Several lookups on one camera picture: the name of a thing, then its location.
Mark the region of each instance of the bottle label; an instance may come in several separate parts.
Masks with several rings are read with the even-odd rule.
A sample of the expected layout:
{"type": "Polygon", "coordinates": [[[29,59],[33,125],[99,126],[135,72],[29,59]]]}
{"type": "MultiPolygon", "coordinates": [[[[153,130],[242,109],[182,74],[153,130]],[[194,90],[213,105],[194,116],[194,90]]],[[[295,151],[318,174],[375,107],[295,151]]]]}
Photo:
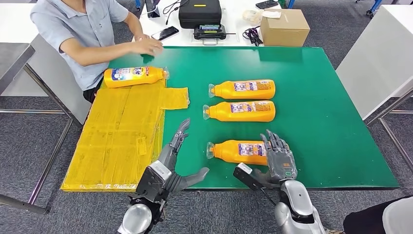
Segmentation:
{"type": "Polygon", "coordinates": [[[238,144],[238,154],[243,156],[267,156],[264,144],[238,144]]]}
{"type": "Polygon", "coordinates": [[[119,68],[112,70],[112,80],[131,80],[133,77],[142,76],[145,71],[145,67],[131,67],[131,68],[119,68]]]}
{"type": "Polygon", "coordinates": [[[253,101],[253,102],[236,102],[231,103],[231,112],[254,112],[254,111],[269,111],[271,105],[269,101],[253,101]]]}
{"type": "Polygon", "coordinates": [[[271,105],[269,101],[255,101],[253,102],[255,111],[269,111],[271,105]]]}
{"type": "Polygon", "coordinates": [[[234,83],[234,89],[237,92],[268,90],[268,89],[271,89],[271,85],[270,85],[270,82],[267,80],[262,80],[258,82],[257,81],[236,82],[234,83]]]}

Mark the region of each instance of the man's arm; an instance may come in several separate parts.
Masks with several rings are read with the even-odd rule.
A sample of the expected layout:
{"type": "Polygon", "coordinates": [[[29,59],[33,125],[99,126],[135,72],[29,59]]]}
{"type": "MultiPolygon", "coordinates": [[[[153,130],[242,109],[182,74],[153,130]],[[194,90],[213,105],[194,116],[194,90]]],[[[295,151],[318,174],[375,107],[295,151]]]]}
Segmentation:
{"type": "Polygon", "coordinates": [[[148,38],[147,35],[143,34],[142,25],[139,22],[138,17],[134,14],[129,12],[124,22],[128,25],[130,31],[135,36],[135,40],[139,40],[139,38],[148,38]]]}
{"type": "Polygon", "coordinates": [[[155,55],[162,50],[162,44],[155,39],[126,42],[106,47],[85,47],[75,38],[62,42],[60,50],[82,66],[109,62],[128,53],[155,55]]]}
{"type": "Polygon", "coordinates": [[[132,34],[135,36],[136,41],[138,41],[139,38],[149,38],[148,36],[143,34],[142,25],[139,22],[138,17],[128,11],[116,0],[106,0],[106,4],[108,5],[111,21],[115,23],[122,21],[125,22],[132,34]]]}

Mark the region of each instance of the gray robotic hand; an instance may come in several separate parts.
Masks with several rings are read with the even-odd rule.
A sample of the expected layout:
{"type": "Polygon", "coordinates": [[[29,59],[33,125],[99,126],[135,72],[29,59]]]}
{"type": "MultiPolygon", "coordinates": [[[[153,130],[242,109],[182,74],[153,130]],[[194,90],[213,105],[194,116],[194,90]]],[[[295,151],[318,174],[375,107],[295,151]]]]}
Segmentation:
{"type": "Polygon", "coordinates": [[[283,234],[325,234],[317,209],[313,206],[305,186],[295,180],[297,168],[293,152],[278,135],[267,130],[264,142],[268,171],[252,170],[240,163],[234,176],[252,190],[261,190],[275,206],[275,219],[283,234]],[[280,201],[276,204],[262,187],[279,187],[280,201]]]}
{"type": "Polygon", "coordinates": [[[185,119],[170,143],[162,149],[157,161],[146,167],[136,191],[129,194],[130,207],[126,211],[118,232],[121,234],[147,234],[154,225],[163,221],[164,207],[171,192],[179,192],[204,180],[209,169],[204,167],[194,175],[180,176],[175,172],[178,152],[188,136],[190,119],[185,119]]]}
{"type": "Polygon", "coordinates": [[[265,187],[279,187],[285,180],[296,179],[296,163],[287,143],[269,130],[267,134],[269,141],[264,134],[261,134],[261,139],[266,150],[268,171],[264,174],[254,169],[254,176],[265,187]]]}

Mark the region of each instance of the gray carpet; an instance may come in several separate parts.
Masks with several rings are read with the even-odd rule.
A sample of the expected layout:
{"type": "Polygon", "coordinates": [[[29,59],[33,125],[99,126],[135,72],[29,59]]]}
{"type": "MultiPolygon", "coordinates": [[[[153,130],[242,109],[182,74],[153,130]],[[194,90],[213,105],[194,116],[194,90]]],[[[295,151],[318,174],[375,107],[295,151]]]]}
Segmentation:
{"type": "MultiPolygon", "coordinates": [[[[120,1],[130,10],[132,0],[120,1]]],[[[336,68],[368,24],[365,11],[373,0],[297,0],[311,31],[306,46],[324,48],[336,68]]],[[[123,24],[114,26],[116,42],[129,41],[123,24]]],[[[53,109],[45,97],[0,97],[0,108],[53,109]]],[[[413,100],[401,108],[413,110],[413,100]]],[[[413,117],[386,117],[406,151],[413,156],[413,117]]],[[[0,193],[27,200],[61,130],[64,116],[0,115],[0,193]]],[[[323,224],[342,229],[347,214],[384,201],[413,194],[413,174],[379,123],[370,132],[402,186],[393,191],[310,191],[323,224]]],[[[122,220],[128,199],[123,193],[66,193],[59,190],[69,166],[80,129],[72,126],[43,187],[38,205],[52,207],[37,215],[0,205],[0,234],[113,234],[122,220]]],[[[170,196],[167,220],[155,234],[279,233],[273,207],[260,193],[182,192],[170,196]]]]}

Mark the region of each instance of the brown cardboard box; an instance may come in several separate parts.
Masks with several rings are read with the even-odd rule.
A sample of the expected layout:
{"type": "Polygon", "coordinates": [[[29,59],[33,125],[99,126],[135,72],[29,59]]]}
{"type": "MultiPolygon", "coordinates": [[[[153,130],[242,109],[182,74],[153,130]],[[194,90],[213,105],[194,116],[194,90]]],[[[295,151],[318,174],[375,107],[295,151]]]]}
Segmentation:
{"type": "Polygon", "coordinates": [[[301,10],[266,9],[281,12],[279,19],[263,17],[261,34],[265,46],[302,46],[310,27],[301,10]]]}

